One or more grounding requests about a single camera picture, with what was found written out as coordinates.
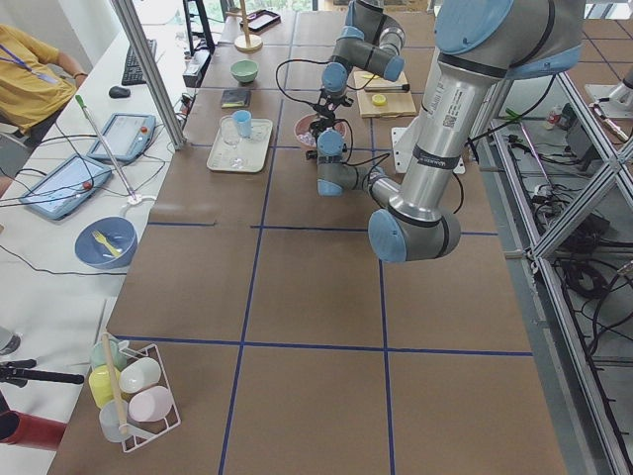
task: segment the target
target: red cylinder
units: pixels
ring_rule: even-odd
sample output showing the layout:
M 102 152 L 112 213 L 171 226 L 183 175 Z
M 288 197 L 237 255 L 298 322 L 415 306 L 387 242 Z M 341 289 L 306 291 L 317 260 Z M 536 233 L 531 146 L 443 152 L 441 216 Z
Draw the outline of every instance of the red cylinder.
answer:
M 0 442 L 57 450 L 66 424 L 17 411 L 0 414 Z

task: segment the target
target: cutting board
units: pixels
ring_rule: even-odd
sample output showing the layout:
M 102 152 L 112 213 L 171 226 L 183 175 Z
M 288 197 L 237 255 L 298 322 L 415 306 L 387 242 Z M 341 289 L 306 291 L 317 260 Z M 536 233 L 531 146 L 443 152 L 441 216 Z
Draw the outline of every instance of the cutting board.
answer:
M 354 71 L 354 84 L 355 87 L 362 87 L 367 84 L 367 81 L 371 77 L 371 73 L 366 71 Z M 407 77 L 404 73 L 401 73 L 398 81 L 391 82 L 386 79 L 376 77 L 370 82 L 373 88 L 380 89 L 398 87 L 403 84 L 407 84 Z M 374 94 L 383 94 L 387 98 L 387 104 L 384 106 L 375 106 L 372 103 L 372 96 Z M 357 92 L 358 108 L 360 109 L 360 117 L 405 117 L 416 116 L 417 110 L 413 103 L 413 97 L 408 92 L 380 92 L 378 90 L 367 92 L 360 90 Z

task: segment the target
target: computer mouse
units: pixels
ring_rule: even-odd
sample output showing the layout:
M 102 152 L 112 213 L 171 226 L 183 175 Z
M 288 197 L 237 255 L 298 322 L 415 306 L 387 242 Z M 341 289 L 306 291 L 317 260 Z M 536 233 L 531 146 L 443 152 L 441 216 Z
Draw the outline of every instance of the computer mouse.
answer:
M 108 95 L 113 99 L 121 99 L 122 97 L 130 97 L 131 91 L 127 87 L 123 86 L 112 86 L 110 91 L 108 91 Z

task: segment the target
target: keyboard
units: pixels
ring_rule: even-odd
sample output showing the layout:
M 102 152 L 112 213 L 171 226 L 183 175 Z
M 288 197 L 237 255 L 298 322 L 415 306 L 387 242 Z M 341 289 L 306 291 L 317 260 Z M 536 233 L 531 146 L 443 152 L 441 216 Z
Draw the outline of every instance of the keyboard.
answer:
M 147 45 L 151 50 L 152 56 L 156 57 L 156 40 L 147 40 Z M 138 58 L 136 57 L 132 45 L 130 45 L 128 47 L 128 54 L 126 54 L 126 64 L 123 70 L 121 85 L 134 86 L 136 84 L 144 84 L 145 82 L 147 81 L 142 77 L 142 69 L 140 69 Z

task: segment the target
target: wine glass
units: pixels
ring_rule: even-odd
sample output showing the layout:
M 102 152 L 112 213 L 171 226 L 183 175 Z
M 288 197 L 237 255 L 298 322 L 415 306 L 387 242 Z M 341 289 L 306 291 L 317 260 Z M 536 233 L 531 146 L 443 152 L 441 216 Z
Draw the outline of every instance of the wine glass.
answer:
M 230 167 L 236 170 L 243 168 L 244 159 L 237 149 L 237 146 L 241 142 L 241 135 L 239 134 L 237 124 L 235 123 L 233 117 L 222 117 L 222 120 L 220 121 L 220 134 L 222 135 L 223 142 L 230 146 L 232 150 L 232 162 L 230 163 Z

